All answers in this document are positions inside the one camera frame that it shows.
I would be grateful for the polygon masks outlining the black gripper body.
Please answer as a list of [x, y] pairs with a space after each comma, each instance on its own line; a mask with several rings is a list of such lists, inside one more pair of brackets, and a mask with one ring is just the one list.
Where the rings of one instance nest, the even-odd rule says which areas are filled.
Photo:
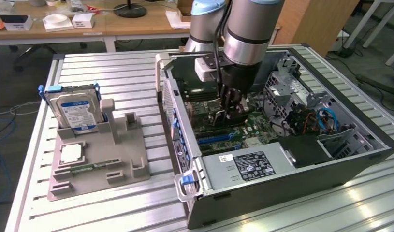
[[219, 84], [220, 93], [225, 93], [225, 89], [237, 90], [241, 94], [247, 94], [259, 71], [260, 63], [253, 65], [229, 64], [221, 67], [221, 83]]

